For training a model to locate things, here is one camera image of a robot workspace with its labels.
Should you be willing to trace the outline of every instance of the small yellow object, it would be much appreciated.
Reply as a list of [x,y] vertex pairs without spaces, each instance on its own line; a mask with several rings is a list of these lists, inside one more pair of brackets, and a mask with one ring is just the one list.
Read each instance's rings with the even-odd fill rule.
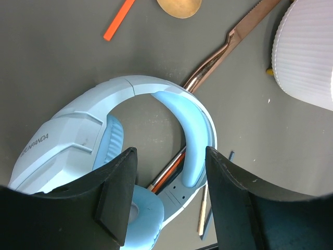
[[274,76],[273,69],[267,69],[266,74],[269,74],[270,76]]

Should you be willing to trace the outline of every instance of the orange stick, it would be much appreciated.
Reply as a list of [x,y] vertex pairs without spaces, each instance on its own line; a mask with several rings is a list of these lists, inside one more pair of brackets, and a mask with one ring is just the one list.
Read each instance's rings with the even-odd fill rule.
[[185,158],[185,152],[179,157],[179,159],[175,162],[175,164],[168,170],[168,172],[165,173],[163,178],[154,186],[154,188],[151,190],[153,193],[156,193],[161,186],[166,182],[168,177],[174,172],[174,170],[179,166],[179,164],[182,162],[182,160]]
[[132,7],[135,0],[125,0],[123,6],[121,6],[119,12],[117,13],[116,17],[110,24],[109,28],[105,32],[103,38],[106,41],[110,41],[115,32],[117,31],[118,27],[120,26],[121,22],[124,20],[126,14],[129,12],[130,8]]

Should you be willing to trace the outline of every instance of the headphone earcup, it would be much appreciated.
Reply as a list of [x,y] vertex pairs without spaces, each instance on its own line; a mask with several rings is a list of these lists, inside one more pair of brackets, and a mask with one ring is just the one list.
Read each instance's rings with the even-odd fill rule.
[[93,170],[116,158],[121,153],[123,141],[124,130],[120,121],[112,115],[107,115],[106,128],[100,141]]
[[131,214],[125,245],[120,249],[152,249],[160,235],[164,221],[164,206],[161,199],[153,192],[135,185]]

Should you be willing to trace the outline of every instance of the copper knife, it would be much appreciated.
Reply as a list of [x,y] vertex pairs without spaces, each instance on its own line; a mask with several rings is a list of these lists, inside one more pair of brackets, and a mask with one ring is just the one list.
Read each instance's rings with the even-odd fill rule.
[[193,93],[223,62],[233,49],[264,19],[281,0],[261,0],[227,35],[225,44],[204,61],[183,88]]

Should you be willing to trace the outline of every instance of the knife handle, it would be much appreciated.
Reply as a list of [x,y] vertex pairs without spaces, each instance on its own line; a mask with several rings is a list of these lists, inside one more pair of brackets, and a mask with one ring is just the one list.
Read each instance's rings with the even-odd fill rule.
[[235,30],[231,30],[224,45],[198,67],[186,81],[183,88],[193,93],[237,46],[236,37]]

